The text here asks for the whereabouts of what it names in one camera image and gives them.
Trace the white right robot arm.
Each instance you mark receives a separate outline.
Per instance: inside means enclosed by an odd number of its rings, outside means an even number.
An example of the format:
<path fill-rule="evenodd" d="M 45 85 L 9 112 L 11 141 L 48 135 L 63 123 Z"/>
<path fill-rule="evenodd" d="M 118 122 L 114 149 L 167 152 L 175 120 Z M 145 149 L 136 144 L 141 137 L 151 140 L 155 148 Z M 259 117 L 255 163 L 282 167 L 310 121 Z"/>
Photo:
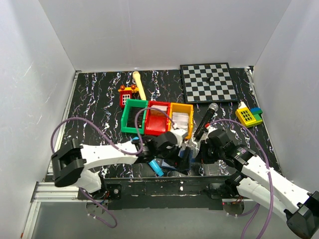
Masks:
<path fill-rule="evenodd" d="M 222 129 L 208 127 L 200 142 L 199 158 L 204 164 L 222 160 L 236 172 L 225 181 L 230 196 L 249 198 L 286 222 L 302 239 L 319 229 L 319 193 L 309 192 L 288 180 L 243 144 L 236 144 Z"/>

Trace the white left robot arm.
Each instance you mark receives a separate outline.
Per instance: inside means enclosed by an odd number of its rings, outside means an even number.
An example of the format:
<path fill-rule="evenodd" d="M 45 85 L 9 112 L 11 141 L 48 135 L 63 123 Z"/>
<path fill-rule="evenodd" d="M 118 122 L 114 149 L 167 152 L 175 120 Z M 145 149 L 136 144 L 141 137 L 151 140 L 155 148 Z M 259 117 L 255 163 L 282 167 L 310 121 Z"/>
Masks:
<path fill-rule="evenodd" d="M 54 185 L 62 188 L 77 186 L 89 193 L 103 188 L 102 179 L 91 168 L 114 164 L 149 163 L 156 158 L 167 157 L 174 165 L 179 164 L 179 150 L 188 133 L 185 129 L 172 129 L 159 136 L 152 136 L 142 144 L 128 141 L 117 144 L 123 150 L 134 154 L 120 152 L 111 145 L 79 145 L 73 140 L 51 157 Z"/>

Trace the navy blue card holder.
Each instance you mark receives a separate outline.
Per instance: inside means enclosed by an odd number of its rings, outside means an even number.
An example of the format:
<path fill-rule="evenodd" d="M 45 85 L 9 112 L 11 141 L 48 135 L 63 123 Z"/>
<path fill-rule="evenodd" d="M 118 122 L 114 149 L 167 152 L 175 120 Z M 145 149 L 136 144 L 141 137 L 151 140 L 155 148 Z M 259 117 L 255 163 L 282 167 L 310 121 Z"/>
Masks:
<path fill-rule="evenodd" d="M 163 158 L 160 159 L 160 167 L 178 171 L 185 172 L 189 171 L 191 168 L 193 150 L 186 146 L 185 149 L 181 148 L 172 148 L 166 153 Z"/>

